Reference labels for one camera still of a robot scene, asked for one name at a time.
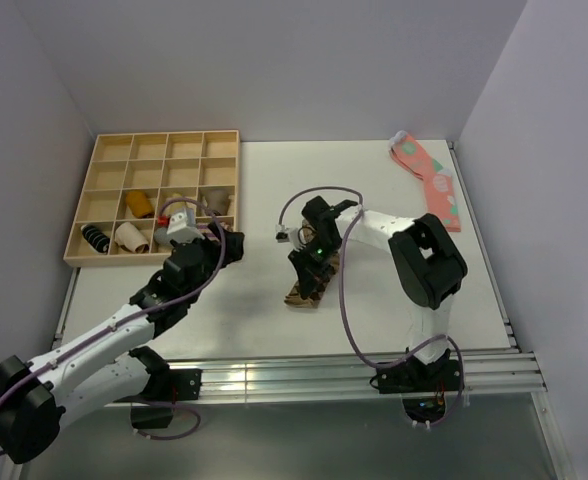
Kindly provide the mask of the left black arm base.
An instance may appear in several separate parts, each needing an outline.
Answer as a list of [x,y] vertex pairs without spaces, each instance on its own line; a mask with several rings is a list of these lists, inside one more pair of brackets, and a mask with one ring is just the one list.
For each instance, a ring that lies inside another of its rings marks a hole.
[[202,370],[198,368],[167,369],[153,373],[143,390],[129,399],[171,403],[198,400],[201,380]]

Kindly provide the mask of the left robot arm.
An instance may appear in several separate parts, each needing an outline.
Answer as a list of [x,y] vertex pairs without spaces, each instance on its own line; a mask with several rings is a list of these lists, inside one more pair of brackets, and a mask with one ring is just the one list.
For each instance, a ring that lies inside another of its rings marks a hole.
[[75,340],[23,361],[0,362],[0,456],[23,464],[67,426],[121,398],[151,402],[169,386],[169,366],[147,342],[184,317],[245,236],[209,225],[215,237],[178,243],[162,268],[119,310]]

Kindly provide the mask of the brown argyle sock pair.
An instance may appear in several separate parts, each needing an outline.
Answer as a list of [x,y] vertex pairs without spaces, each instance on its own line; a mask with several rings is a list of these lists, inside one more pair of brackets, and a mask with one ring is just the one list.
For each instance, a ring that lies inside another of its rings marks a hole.
[[[314,231],[305,219],[302,220],[299,228],[300,238],[303,242],[303,245],[300,249],[292,248],[290,253],[293,250],[301,250],[306,245],[306,243],[311,241],[314,237]],[[297,309],[317,309],[319,307],[321,300],[323,299],[323,296],[325,295],[325,292],[331,280],[337,274],[339,266],[340,260],[339,254],[337,252],[332,256],[330,260],[330,275],[328,278],[325,278],[324,280],[299,280],[297,273],[294,269],[294,272],[296,274],[296,280],[291,289],[289,290],[289,292],[284,297],[285,305]]]

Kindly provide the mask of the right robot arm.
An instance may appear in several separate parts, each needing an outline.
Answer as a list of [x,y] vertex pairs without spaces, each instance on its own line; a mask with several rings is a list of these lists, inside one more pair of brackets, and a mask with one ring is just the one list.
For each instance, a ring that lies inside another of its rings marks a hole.
[[406,368],[409,383],[420,390],[431,388],[442,374],[438,361],[455,345],[448,335],[450,312],[454,295],[468,274],[465,260],[440,219],[433,214],[406,218],[368,210],[361,199],[330,205],[321,196],[305,204],[302,216],[314,232],[310,241],[304,241],[297,228],[285,226],[283,215],[276,227],[276,240],[292,245],[288,259],[297,274],[300,297],[306,299],[318,291],[330,276],[330,259],[337,256],[343,327],[354,353],[374,368],[376,364],[359,349],[347,316],[347,243],[354,240],[389,253],[402,290],[418,316],[409,350],[387,366],[394,368],[414,358]]

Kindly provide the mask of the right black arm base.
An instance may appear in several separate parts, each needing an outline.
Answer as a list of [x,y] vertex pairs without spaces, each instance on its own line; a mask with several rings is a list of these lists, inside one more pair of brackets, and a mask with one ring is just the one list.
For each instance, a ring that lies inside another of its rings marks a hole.
[[460,363],[449,353],[428,365],[415,358],[393,368],[379,363],[369,384],[380,394],[456,392],[462,378]]

